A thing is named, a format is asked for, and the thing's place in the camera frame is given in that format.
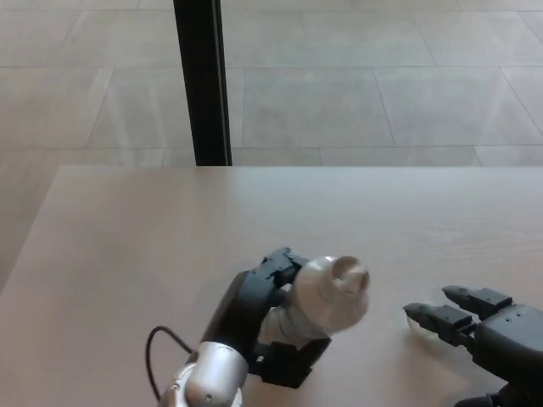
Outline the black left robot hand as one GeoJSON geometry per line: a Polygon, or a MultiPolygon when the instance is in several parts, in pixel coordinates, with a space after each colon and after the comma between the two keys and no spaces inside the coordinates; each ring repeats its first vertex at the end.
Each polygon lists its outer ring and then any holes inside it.
{"type": "Polygon", "coordinates": [[[201,341],[233,348],[248,363],[249,374],[264,383],[298,388],[312,372],[332,339],[311,339],[302,348],[285,339],[265,344],[259,339],[268,312],[287,303],[284,286],[292,285],[309,260],[279,248],[253,269],[238,273],[213,314],[201,341]]]}

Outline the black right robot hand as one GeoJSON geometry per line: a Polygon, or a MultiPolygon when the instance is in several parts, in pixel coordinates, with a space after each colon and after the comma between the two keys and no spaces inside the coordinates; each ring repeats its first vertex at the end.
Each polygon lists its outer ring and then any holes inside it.
{"type": "Polygon", "coordinates": [[[497,393],[462,399],[457,406],[542,405],[542,311],[516,304],[490,288],[442,288],[457,306],[411,303],[406,316],[507,384],[497,393]]]}

